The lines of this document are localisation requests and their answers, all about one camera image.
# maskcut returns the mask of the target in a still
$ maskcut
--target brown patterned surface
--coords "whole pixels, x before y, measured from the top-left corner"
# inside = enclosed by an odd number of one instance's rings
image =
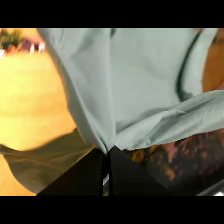
[[[210,47],[204,92],[224,89],[224,29]],[[224,177],[224,130],[128,152],[174,194],[195,195]]]

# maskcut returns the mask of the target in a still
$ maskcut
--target light green fabric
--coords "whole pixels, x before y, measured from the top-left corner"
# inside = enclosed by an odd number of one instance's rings
[[[224,91],[201,83],[216,30],[39,28],[82,138],[105,153],[224,128]]]

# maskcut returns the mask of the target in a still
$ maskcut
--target garment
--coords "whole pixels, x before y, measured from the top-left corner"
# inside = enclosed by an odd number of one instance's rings
[[[224,91],[202,94],[201,84],[216,31],[39,28],[82,138],[104,153],[224,127]]]

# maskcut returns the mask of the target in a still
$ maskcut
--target cloth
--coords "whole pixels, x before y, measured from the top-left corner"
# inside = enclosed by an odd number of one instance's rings
[[[39,28],[82,138],[104,153],[224,127],[224,91],[202,93],[201,83],[216,31]]]

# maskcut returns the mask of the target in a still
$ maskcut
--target orange surface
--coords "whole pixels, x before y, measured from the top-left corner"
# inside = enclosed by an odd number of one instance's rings
[[[0,144],[28,150],[76,127],[66,107],[61,79],[47,53],[3,57],[0,83]],[[0,195],[34,195],[13,177],[2,156]]]

